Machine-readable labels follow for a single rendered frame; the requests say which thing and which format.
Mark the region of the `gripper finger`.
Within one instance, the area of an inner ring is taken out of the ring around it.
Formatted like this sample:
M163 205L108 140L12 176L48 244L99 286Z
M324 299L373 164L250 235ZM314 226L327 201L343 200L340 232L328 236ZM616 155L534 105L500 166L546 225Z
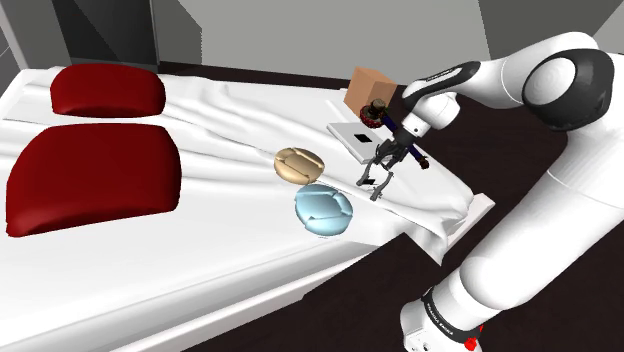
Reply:
M379 165L382 161L382 158L379 156L375 156L373 158L371 158L368 163L366 164L366 167L364 169L363 174L360 176L360 178L356 181L356 185L357 186L373 186L376 185L376 179L372 178L370 176L370 171L373 165Z
M383 169L387 172L387 176L384 181L373 188L373 192L370 196L371 201L376 201L379 197L382 196L384 189L388 186L390 181L394 176L394 172L392 171L392 167L387 164L382 164Z

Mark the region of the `dark tall cabinet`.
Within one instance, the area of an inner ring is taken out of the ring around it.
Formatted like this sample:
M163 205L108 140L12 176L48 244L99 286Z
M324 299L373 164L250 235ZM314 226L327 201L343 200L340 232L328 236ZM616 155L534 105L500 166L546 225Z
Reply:
M202 29L179 0L51 0L71 62L156 72L199 64Z

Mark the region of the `light blue round cushion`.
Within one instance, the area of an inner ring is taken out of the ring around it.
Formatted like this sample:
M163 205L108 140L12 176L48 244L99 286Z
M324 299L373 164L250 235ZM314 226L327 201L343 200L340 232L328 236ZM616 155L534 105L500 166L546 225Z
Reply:
M319 236L342 234L353 217L350 201L338 190L322 184L309 184L295 195L295 213L304 228Z

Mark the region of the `white flat tablet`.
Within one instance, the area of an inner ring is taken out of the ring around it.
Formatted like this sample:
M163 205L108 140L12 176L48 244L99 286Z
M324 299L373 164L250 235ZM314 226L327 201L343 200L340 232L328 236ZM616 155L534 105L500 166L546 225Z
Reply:
M338 139L360 163L367 164L375 157L383 140L361 122L329 123L328 131Z

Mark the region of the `blue stick with red knob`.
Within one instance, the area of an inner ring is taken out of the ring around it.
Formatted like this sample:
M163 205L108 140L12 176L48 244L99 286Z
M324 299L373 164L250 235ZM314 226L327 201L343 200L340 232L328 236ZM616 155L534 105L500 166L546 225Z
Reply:
M371 129L377 129L385 126L391 132L395 132L397 130L397 125L388 115L386 102L380 98L374 99L368 105L362 107L359 113L359 118L364 125ZM408 150L422 169L429 168L430 164L426 156L422 155L413 145L411 145Z

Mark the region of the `small red pillow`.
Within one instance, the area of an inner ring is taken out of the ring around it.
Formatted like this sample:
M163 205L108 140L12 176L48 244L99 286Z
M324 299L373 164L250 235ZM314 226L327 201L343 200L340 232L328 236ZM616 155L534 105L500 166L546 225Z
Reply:
M63 68L50 85L50 97L52 110L59 115L137 118L161 114L166 91L151 71L89 63Z

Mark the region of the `brown cardboard box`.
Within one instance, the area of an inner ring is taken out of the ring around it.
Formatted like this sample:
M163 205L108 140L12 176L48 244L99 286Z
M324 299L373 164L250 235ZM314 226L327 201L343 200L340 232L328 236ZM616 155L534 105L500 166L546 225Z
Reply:
M375 99L389 104L397 83L375 69L356 66L349 82L344 103L358 116L360 110Z

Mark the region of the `white bed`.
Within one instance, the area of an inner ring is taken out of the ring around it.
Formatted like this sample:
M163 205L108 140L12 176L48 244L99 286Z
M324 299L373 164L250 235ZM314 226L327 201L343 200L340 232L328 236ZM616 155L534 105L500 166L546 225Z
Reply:
M168 213L23 238L5 233L5 187L53 112L55 69L24 70L0 96L0 352L169 352L300 299L364 255L406 233L439 259L491 208L438 162L412 159L392 175L371 170L385 192L357 187L364 166L328 131L364 127L343 90L217 82L166 75L154 123L181 158L178 207ZM302 147L325 164L321 182L354 215L321 238L295 213L295 185L275 154Z

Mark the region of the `beige round cushion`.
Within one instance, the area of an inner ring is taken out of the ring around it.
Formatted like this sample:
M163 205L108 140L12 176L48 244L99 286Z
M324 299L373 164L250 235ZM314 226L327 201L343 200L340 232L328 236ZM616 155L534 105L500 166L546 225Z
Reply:
M325 164L309 150L285 148L275 154L274 169L277 175L287 182L307 185L320 177Z

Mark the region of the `large red pillow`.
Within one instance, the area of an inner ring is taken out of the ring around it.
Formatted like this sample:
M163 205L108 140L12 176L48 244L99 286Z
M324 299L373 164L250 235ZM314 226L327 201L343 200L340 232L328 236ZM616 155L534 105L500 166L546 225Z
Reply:
M174 210L181 164L168 132L145 124L49 127L6 182L6 232L24 237Z

